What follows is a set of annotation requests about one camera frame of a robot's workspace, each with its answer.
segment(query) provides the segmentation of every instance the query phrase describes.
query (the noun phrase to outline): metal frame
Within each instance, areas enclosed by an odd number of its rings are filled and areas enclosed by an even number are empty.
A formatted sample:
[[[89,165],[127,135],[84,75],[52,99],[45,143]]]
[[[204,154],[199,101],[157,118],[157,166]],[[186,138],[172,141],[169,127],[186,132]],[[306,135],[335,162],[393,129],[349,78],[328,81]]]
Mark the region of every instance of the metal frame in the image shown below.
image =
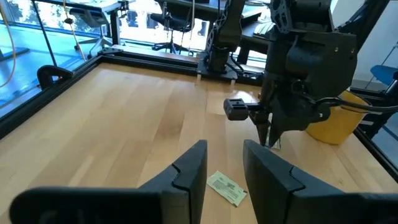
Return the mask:
[[[70,88],[73,84],[83,78],[92,69],[101,63],[112,63],[129,67],[155,69],[163,72],[178,73],[183,75],[197,76],[196,62],[177,60],[145,54],[125,52],[120,49],[107,48],[102,50],[98,56],[87,61],[83,65],[69,72],[62,68],[47,65],[37,72],[42,91],[21,104],[2,118],[0,118],[0,139],[16,129],[23,122],[28,120],[36,112],[49,104],[57,96]],[[52,77],[64,77],[53,81]],[[239,77],[236,82],[247,85],[260,86],[259,80],[248,77]],[[360,129],[354,131],[356,137],[364,144],[376,160],[387,170],[391,177],[398,182],[398,167],[371,141],[371,139]]]

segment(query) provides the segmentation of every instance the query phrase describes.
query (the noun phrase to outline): floor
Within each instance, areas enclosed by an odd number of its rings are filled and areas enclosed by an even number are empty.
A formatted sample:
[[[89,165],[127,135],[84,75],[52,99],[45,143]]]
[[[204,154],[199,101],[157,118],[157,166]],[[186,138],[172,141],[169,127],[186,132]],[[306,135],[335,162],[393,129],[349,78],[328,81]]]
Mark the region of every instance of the floor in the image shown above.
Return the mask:
[[[26,188],[139,187],[199,139],[216,171],[247,190],[243,141],[252,122],[228,121],[222,102],[255,102],[260,88],[155,70],[101,64],[0,140],[0,223]],[[280,157],[346,192],[398,192],[398,185],[354,135],[341,146],[284,133]],[[257,223],[247,196],[234,207],[206,187],[202,223]]]
[[[52,64],[49,51],[40,30],[15,26],[12,27],[11,30],[16,47],[27,47],[30,51],[17,57],[14,78],[8,85],[0,88],[0,116],[5,115],[39,92],[36,71],[43,65]],[[80,54],[73,48],[75,41],[71,35],[56,32],[47,32],[47,34],[58,66],[72,70],[83,63]],[[10,51],[11,43],[6,28],[3,25],[0,25],[0,39],[2,40],[0,43],[1,50],[3,52]],[[91,46],[92,44],[82,45],[82,49],[86,55],[91,49]],[[252,61],[249,63],[250,65],[264,67],[264,62]],[[5,81],[10,74],[11,68],[12,60],[0,62],[0,83]],[[390,119],[386,127],[392,133],[398,135],[398,114]],[[382,129],[379,134],[375,136],[374,141],[386,154],[394,158],[393,160],[396,161],[398,165],[397,150],[396,147],[394,147],[398,143],[398,140],[391,137],[388,131]]]

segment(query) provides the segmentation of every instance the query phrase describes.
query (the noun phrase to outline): wooden tabletop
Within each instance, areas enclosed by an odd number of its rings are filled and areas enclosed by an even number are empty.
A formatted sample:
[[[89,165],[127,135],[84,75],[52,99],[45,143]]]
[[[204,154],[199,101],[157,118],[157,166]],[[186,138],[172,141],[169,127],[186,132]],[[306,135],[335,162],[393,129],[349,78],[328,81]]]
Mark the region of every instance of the wooden tabletop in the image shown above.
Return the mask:
[[[243,141],[258,141],[256,128],[249,119],[228,121],[223,101],[254,102],[259,91],[101,64],[0,140],[0,223],[9,223],[9,204],[25,189],[139,187],[199,139],[208,140],[208,175],[219,170],[247,189]],[[346,192],[398,192],[354,135],[330,146],[291,131],[273,151]],[[235,208],[206,186],[202,223],[256,223],[250,197]]]

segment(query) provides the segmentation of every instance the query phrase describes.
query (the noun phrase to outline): metal pole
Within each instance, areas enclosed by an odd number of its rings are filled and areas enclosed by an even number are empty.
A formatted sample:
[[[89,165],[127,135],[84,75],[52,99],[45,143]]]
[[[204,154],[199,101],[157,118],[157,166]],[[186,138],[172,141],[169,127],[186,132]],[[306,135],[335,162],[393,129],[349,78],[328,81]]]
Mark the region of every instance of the metal pole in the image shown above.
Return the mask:
[[[37,19],[39,20],[40,28],[42,29],[42,32],[43,32],[43,35],[44,35],[45,43],[47,44],[47,48],[49,49],[49,52],[50,52],[50,55],[51,55],[51,59],[52,59],[52,63],[54,64],[54,66],[57,66],[57,62],[55,61],[54,53],[52,52],[51,45],[50,45],[50,42],[49,42],[49,38],[47,37],[47,34],[45,32],[45,28],[43,26],[43,22],[42,22],[42,20],[40,18],[40,15],[39,15],[39,10],[37,10],[37,6],[36,6],[36,3],[35,3],[34,0],[32,0],[32,4],[33,4],[33,8],[35,9],[35,12],[37,14]]]

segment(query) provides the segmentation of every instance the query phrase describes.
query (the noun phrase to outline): yellow bucket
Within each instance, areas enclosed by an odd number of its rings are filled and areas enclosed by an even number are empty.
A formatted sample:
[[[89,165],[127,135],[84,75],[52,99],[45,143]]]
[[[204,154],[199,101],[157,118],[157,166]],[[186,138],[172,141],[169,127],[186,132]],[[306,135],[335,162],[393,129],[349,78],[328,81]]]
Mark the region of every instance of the yellow bucket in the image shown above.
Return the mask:
[[[369,105],[360,97],[344,91],[340,97],[346,101],[361,105]],[[366,111],[352,108],[349,106],[335,106],[330,108],[331,114],[329,119],[319,123],[310,124],[306,129],[316,140],[329,143],[341,144],[355,130],[364,118]]]

